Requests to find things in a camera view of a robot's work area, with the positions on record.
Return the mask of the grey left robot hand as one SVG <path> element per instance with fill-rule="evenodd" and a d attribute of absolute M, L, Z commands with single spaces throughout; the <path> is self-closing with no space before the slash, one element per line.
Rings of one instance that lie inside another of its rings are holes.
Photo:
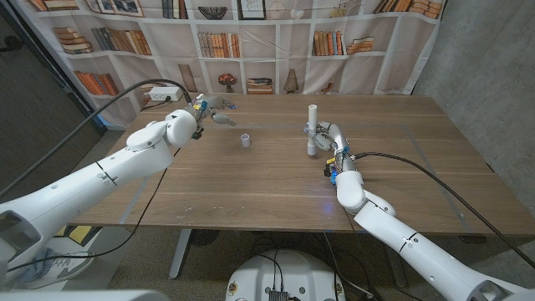
<path fill-rule="evenodd" d="M 237 125 L 229 116 L 221 113 L 225 109 L 236 109 L 235 104 L 224 96 L 200 94 L 192 101 L 192 109 L 198 126 L 202 125 L 205 118 L 210 118 L 219 125 Z"/>

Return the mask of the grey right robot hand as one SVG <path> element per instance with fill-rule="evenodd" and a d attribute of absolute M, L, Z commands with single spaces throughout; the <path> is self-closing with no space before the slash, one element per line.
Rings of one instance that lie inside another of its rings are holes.
<path fill-rule="evenodd" d="M 335 123 L 319 121 L 314 127 L 307 124 L 303 129 L 307 134 L 307 152 L 315 156 L 317 149 L 332 151 L 335 165 L 340 172 L 356 171 L 354 160 L 349 153 L 349 142 Z"/>

